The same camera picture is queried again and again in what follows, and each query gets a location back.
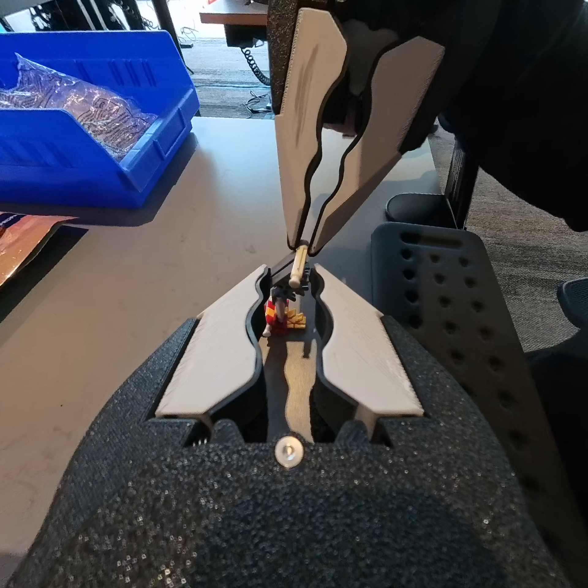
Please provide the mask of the toy parts bag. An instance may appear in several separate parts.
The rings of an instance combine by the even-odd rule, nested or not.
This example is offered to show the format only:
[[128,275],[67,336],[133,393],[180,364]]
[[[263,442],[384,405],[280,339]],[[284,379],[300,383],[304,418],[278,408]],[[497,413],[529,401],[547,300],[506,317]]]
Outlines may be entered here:
[[69,221],[78,217],[1,212],[1,288]]

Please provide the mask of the wooden background table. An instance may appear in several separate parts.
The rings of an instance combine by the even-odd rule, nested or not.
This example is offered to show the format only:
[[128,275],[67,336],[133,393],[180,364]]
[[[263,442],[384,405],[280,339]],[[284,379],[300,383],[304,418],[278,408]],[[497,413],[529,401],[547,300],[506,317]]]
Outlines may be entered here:
[[207,1],[203,25],[221,25],[229,48],[249,49],[267,41],[268,1]]

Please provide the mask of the white toy rod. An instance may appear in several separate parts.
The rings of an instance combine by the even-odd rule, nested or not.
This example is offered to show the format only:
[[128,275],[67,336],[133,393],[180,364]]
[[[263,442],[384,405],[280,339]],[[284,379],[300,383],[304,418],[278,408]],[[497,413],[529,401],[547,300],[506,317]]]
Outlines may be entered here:
[[297,247],[295,257],[293,258],[292,269],[290,271],[289,286],[292,289],[299,289],[305,275],[305,266],[307,260],[308,244],[303,243]]

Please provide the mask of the black mesh chair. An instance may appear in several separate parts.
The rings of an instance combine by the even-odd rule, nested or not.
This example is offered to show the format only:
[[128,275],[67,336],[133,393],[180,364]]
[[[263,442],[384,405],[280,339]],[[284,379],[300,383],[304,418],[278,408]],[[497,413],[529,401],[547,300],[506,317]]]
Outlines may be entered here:
[[587,326],[587,278],[569,280],[558,285],[557,298],[569,322],[583,329]]

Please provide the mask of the clear plastic bag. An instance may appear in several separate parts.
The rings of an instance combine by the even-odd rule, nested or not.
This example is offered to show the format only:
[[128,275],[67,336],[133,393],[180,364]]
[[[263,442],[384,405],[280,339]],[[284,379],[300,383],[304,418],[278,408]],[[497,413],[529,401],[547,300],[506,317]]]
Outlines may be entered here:
[[18,80],[1,90],[1,109],[66,111],[116,160],[126,157],[158,118],[108,89],[15,57]]

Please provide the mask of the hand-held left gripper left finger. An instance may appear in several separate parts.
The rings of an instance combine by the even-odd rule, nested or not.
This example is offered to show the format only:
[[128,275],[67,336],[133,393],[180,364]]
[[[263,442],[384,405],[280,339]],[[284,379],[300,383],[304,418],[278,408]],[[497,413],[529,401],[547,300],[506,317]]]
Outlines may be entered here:
[[211,426],[256,387],[263,367],[258,331],[265,325],[270,281],[270,268],[262,264],[197,315],[157,418],[192,418]]

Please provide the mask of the black office chair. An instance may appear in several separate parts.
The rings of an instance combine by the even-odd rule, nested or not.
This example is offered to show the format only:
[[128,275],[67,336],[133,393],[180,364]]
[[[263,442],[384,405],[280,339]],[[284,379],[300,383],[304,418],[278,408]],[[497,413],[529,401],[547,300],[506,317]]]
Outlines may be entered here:
[[385,207],[389,222],[465,230],[479,166],[455,140],[444,194],[398,194]]

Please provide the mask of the grey red yellow toy assembly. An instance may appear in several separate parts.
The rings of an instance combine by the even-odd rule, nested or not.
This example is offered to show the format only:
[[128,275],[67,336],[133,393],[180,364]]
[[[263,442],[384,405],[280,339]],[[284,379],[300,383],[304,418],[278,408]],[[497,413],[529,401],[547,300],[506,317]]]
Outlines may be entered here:
[[289,286],[289,278],[295,251],[288,254],[271,270],[270,295],[264,307],[266,326],[263,337],[281,336],[290,330],[306,328],[306,316],[296,304],[309,291],[310,268],[306,260],[302,285],[299,289],[292,289]]

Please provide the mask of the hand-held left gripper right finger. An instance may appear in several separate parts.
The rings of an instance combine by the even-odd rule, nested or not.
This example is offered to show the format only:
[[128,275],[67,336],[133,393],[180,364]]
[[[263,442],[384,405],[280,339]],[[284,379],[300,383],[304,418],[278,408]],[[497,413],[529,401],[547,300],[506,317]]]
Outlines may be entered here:
[[312,295],[320,337],[315,398],[329,427],[337,433],[355,419],[372,437],[381,418],[423,417],[384,315],[320,264]]

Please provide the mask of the black metal pole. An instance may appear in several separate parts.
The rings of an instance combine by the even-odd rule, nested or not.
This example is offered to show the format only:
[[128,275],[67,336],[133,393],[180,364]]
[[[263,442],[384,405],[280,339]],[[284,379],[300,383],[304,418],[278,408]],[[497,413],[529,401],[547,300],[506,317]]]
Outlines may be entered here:
[[194,71],[191,70],[187,66],[185,59],[183,57],[182,47],[180,46],[180,42],[179,42],[179,39],[178,39],[178,36],[176,33],[173,18],[172,18],[171,12],[168,7],[168,2],[167,1],[151,1],[151,3],[153,5],[153,9],[154,9],[156,17],[158,19],[158,23],[159,23],[160,28],[170,34],[170,36],[173,40],[173,43],[175,44],[175,47],[177,48],[178,53],[179,53],[184,65],[185,65],[185,68],[187,69],[187,71],[191,75],[193,75]]

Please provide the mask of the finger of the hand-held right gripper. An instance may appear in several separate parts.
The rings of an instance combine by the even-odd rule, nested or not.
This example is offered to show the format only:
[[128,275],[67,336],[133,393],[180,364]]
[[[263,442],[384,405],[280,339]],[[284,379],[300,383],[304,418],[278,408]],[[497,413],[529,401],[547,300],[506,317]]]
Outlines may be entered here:
[[401,145],[444,54],[442,45],[417,36],[377,56],[366,84],[367,114],[343,155],[337,186],[322,205],[309,256],[339,233],[401,159]]
[[286,240],[296,249],[311,204],[310,182],[322,157],[322,116],[344,77],[348,46],[328,11],[301,8],[293,34],[275,135]]

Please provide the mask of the blue plastic bin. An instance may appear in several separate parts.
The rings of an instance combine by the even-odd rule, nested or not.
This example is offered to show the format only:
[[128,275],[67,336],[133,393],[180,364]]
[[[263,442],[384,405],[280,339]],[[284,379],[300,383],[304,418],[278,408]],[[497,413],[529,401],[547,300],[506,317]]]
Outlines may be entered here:
[[1,109],[1,202],[143,206],[192,131],[195,86],[167,31],[1,33],[1,89],[17,54],[113,91],[157,119],[120,162],[60,109]]

